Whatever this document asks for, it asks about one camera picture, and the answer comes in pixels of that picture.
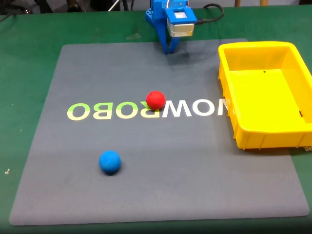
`green table surface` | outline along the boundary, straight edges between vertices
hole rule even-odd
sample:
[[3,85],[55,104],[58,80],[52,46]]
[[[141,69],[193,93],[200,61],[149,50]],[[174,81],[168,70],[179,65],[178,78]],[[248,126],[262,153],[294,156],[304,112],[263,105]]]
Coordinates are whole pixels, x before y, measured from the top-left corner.
[[[195,9],[194,12],[204,18],[219,14],[217,9]],[[312,71],[312,5],[225,8],[224,18],[196,26],[194,35],[187,39],[230,38],[292,42]],[[65,226],[13,227],[9,224],[62,46],[147,41],[157,41],[157,36],[145,21],[144,11],[19,15],[0,23],[0,233],[249,233],[251,230],[253,233],[294,230],[302,233],[312,229],[312,215]],[[303,149],[291,150],[291,155],[312,210],[312,155]]]

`red ball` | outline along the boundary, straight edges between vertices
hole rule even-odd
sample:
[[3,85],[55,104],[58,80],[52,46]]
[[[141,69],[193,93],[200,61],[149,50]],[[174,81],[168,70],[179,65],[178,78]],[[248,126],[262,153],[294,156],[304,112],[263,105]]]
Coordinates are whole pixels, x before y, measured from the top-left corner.
[[160,91],[152,91],[146,97],[146,103],[152,110],[161,109],[166,102],[164,94]]

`yellow plastic bin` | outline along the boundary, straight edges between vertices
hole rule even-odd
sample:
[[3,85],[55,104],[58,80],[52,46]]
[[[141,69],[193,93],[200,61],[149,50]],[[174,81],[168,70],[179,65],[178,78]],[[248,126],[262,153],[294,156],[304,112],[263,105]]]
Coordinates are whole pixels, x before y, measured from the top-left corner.
[[223,44],[219,56],[239,149],[312,146],[312,77],[293,44]]

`nowrobo logo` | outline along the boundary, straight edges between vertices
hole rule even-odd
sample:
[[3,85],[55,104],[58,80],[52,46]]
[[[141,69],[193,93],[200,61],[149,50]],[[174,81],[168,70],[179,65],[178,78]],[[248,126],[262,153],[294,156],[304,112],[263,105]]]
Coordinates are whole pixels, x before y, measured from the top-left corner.
[[[139,105],[141,107],[140,115],[142,117],[144,117],[144,118],[160,118],[159,110],[153,111],[153,112],[148,112],[151,109],[148,107],[147,103],[145,101],[141,101],[140,103],[141,103]],[[206,108],[207,111],[203,112],[203,111],[199,110],[198,105],[200,103],[203,103],[204,105],[207,106],[207,108]],[[126,115],[122,113],[122,108],[125,106],[128,106],[131,108],[131,110],[132,110],[131,113],[127,113]],[[83,114],[80,116],[74,116],[74,114],[73,114],[73,111],[77,107],[84,109]],[[218,112],[217,112],[217,114],[219,116],[223,115],[223,107],[228,109],[225,99],[219,99]],[[112,119],[113,108],[114,108],[114,104],[112,102],[97,103],[93,107],[93,109],[94,109],[93,118],[95,118],[95,119]],[[192,114],[191,110],[190,110],[190,108],[189,108],[189,106],[185,100],[180,100],[178,103],[173,103],[172,101],[169,100],[169,101],[166,101],[166,104],[163,108],[163,112],[162,112],[161,117],[166,118],[168,116],[169,110],[171,110],[174,117],[180,117],[182,109],[184,110],[187,117],[191,117],[193,115],[210,116],[215,112],[215,105],[207,99],[196,100],[192,103],[192,108],[191,108],[191,110],[193,110],[193,114]],[[134,102],[126,101],[126,102],[120,103],[116,107],[115,112],[119,118],[129,119],[129,118],[133,118],[137,115],[137,113],[139,112],[139,108],[138,108],[137,104],[135,104]],[[90,107],[89,107],[89,105],[87,105],[85,103],[74,104],[67,111],[68,118],[71,120],[75,120],[75,121],[83,120],[83,119],[87,118],[89,116],[89,114],[90,114]]]

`gray mat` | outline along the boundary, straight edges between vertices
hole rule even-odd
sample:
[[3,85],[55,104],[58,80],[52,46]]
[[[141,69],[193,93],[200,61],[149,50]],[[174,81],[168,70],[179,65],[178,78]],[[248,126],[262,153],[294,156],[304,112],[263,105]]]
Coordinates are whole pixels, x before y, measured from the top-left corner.
[[[219,108],[217,48],[234,41],[242,39],[185,42],[169,56],[157,43],[64,46],[11,224],[307,215],[288,152],[239,150],[227,110]],[[185,100],[190,112],[182,107],[174,117],[169,108],[167,117],[164,110],[159,118],[143,117],[140,102],[151,90],[161,90],[176,109]],[[193,108],[200,99],[212,104],[200,102],[198,110],[197,105]],[[133,118],[116,114],[116,107],[126,101],[138,106]],[[101,102],[113,103],[111,119],[94,118],[94,105]],[[83,120],[68,118],[69,107],[76,103],[90,107]],[[130,105],[121,109],[122,117],[132,112]],[[76,117],[83,113],[82,107],[73,111]],[[122,158],[114,176],[98,166],[106,150]]]

